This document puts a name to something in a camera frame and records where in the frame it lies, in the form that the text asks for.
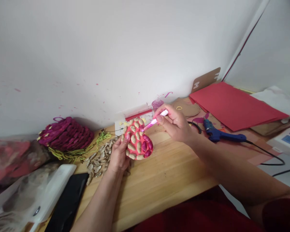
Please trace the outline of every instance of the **blue glue gun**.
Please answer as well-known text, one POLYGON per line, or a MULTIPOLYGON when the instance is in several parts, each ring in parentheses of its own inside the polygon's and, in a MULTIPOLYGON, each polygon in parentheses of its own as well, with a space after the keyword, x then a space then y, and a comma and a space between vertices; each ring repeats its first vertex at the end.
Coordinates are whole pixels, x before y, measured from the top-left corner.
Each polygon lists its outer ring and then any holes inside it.
POLYGON ((219 142, 220 139, 225 139, 233 142, 246 142, 247 138, 243 134, 233 135, 217 130, 212 122, 204 118, 204 127, 206 133, 209 135, 209 140, 212 142, 219 142))

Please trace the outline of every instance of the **yellow string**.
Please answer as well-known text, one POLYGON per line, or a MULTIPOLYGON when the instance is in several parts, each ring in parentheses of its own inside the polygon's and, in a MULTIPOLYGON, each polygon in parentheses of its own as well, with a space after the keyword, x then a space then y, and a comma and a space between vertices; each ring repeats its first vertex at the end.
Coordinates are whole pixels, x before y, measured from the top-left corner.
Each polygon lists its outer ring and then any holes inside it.
POLYGON ((75 161, 80 158, 81 161, 83 161, 85 159, 85 157, 83 156, 85 153, 89 152, 89 150, 91 148, 93 148, 96 144, 97 144, 97 148, 94 151, 91 151, 89 153, 92 152, 96 152, 100 146, 99 143, 102 142, 105 139, 109 139, 112 137, 112 135, 107 132, 106 134, 104 134, 105 132, 101 132, 99 138, 97 139, 95 144, 92 144, 90 146, 88 146, 85 149, 78 149, 78 150, 74 150, 74 151, 66 151, 66 152, 62 152, 56 149, 53 149, 51 147, 48 147, 48 150, 55 156, 57 157, 57 159, 59 160, 69 160, 69 162, 73 161, 73 164, 75 163, 75 161))

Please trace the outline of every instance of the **fingernail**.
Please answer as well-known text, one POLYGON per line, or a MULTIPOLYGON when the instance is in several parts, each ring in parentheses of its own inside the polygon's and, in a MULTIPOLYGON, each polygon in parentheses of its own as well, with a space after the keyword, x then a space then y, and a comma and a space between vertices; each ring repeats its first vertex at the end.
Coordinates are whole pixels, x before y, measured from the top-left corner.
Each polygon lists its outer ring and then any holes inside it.
POLYGON ((162 120, 163 120, 163 118, 162 118, 161 115, 158 115, 158 116, 156 117, 156 119, 157 119, 158 122, 162 122, 162 120))

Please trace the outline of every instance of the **pink marker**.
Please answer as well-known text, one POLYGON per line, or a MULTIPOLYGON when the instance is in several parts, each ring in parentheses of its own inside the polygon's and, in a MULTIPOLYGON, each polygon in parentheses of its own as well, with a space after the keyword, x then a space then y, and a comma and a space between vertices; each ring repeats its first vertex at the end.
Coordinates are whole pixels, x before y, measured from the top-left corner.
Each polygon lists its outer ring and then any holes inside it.
MULTIPOLYGON (((164 110, 161 112, 161 116, 166 116, 168 114, 168 110, 164 110)), ((149 129, 150 127, 152 127, 153 125, 155 125, 157 123, 157 119, 153 119, 146 127, 144 127, 144 129, 142 129, 141 131, 145 131, 147 129, 149 129)))

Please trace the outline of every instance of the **black cable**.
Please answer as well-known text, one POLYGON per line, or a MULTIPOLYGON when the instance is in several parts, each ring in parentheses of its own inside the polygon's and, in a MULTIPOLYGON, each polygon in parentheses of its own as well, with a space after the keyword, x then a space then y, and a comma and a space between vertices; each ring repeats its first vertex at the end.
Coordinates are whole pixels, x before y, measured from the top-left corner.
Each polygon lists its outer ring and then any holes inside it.
POLYGON ((280 161, 282 162, 281 164, 263 164, 263 163, 262 163, 261 165, 268 165, 268 166, 283 166, 283 165, 286 164, 286 163, 285 163, 281 158, 279 158, 279 157, 277 157, 276 155, 273 155, 272 153, 270 153, 270 152, 264 150, 263 148, 257 146, 257 145, 254 144, 253 142, 250 142, 250 141, 248 141, 248 140, 246 140, 245 142, 246 142, 246 143, 249 143, 249 144, 252 144, 252 145, 254 145, 254 146, 256 146, 257 148, 259 148, 259 149, 261 149, 262 151, 266 152, 266 153, 269 154, 270 156, 272 156, 272 157, 274 157, 274 158, 276 158, 276 159, 278 159, 278 160, 280 160, 280 161))
POLYGON ((280 173, 277 173, 275 175, 272 175, 272 177, 278 176, 278 175, 281 175, 281 174, 284 174, 284 173, 287 173, 287 172, 290 172, 290 169, 289 170, 286 170, 286 171, 283 171, 283 172, 280 172, 280 173))
POLYGON ((194 125, 195 127, 197 127, 197 129, 199 130, 199 134, 202 133, 201 128, 196 123, 194 123, 194 122, 188 122, 188 123, 190 123, 190 124, 194 125))

